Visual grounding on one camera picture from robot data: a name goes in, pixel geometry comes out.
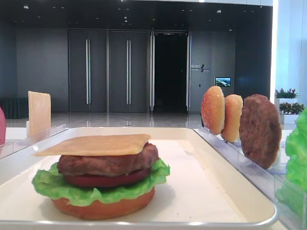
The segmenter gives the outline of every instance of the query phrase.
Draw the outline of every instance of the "reflective floor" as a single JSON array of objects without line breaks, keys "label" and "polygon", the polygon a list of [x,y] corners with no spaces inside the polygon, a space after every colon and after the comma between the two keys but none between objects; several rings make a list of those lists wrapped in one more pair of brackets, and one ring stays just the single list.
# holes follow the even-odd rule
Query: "reflective floor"
[{"label": "reflective floor", "polygon": [[[25,119],[7,120],[7,127],[25,127]],[[68,127],[187,127],[198,128],[200,114],[149,113],[53,113],[52,126]],[[282,125],[282,129],[295,129],[296,125]]]}]

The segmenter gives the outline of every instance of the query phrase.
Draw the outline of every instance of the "green lettuce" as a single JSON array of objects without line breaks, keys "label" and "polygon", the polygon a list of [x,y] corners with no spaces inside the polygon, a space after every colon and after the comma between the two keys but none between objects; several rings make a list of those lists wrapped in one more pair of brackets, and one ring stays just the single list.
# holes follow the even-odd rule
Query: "green lettuce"
[{"label": "green lettuce", "polygon": [[120,186],[113,189],[79,188],[68,184],[62,174],[58,172],[57,164],[54,163],[49,171],[38,170],[32,180],[32,184],[39,194],[51,199],[66,198],[74,206],[89,206],[96,200],[101,203],[115,203],[122,199],[136,199],[148,193],[156,184],[166,182],[170,175],[170,167],[161,159],[152,166],[149,176],[144,180],[129,186]]},{"label": "green lettuce", "polygon": [[298,188],[307,192],[307,109],[297,118],[296,129],[287,137],[285,151],[290,157],[286,166],[287,181],[276,191],[276,197],[302,218],[305,196]]}]

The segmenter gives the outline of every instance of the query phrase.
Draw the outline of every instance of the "potted plant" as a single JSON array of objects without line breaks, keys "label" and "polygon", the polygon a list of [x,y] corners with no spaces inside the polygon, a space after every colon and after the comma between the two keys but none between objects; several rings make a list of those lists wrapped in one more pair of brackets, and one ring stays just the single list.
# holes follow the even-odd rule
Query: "potted plant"
[{"label": "potted plant", "polygon": [[281,103],[280,111],[280,122],[282,124],[295,124],[299,114],[304,110],[304,105],[299,103]]},{"label": "potted plant", "polygon": [[288,89],[287,91],[285,91],[283,88],[281,88],[279,91],[275,90],[275,105],[279,109],[281,103],[296,103],[297,97],[298,95],[295,89]]}]

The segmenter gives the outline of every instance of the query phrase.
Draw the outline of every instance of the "screen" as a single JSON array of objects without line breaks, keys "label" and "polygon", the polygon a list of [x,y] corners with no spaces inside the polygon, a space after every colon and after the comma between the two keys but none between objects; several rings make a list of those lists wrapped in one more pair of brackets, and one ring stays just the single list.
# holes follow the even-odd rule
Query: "screen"
[{"label": "screen", "polygon": [[220,87],[230,87],[231,78],[215,78],[215,85]]}]

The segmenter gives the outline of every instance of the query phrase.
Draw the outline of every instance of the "wall sign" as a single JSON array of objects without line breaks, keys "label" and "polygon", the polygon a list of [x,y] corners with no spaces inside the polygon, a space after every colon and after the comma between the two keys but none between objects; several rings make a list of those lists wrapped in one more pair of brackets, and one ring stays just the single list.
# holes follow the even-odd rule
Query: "wall sign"
[{"label": "wall sign", "polygon": [[194,64],[194,65],[191,65],[191,70],[193,71],[201,71],[202,73],[203,72],[210,72],[210,69],[205,69],[204,68],[205,64]]}]

